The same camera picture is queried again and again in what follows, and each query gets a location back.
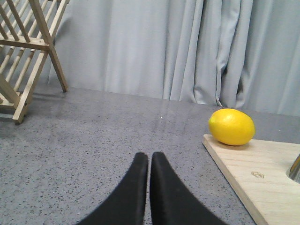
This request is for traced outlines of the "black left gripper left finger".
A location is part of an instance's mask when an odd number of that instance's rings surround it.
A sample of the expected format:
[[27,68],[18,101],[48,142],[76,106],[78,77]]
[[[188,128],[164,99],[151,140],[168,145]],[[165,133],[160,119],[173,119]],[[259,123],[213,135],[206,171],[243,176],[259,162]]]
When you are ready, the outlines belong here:
[[148,177],[148,156],[135,154],[123,179],[79,225],[142,225]]

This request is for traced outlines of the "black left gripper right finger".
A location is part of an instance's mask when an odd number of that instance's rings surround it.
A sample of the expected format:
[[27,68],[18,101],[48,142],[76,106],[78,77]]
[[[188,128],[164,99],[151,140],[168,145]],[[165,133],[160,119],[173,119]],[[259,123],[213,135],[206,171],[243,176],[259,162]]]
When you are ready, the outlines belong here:
[[162,152],[152,155],[150,209],[154,225],[224,225],[188,190]]

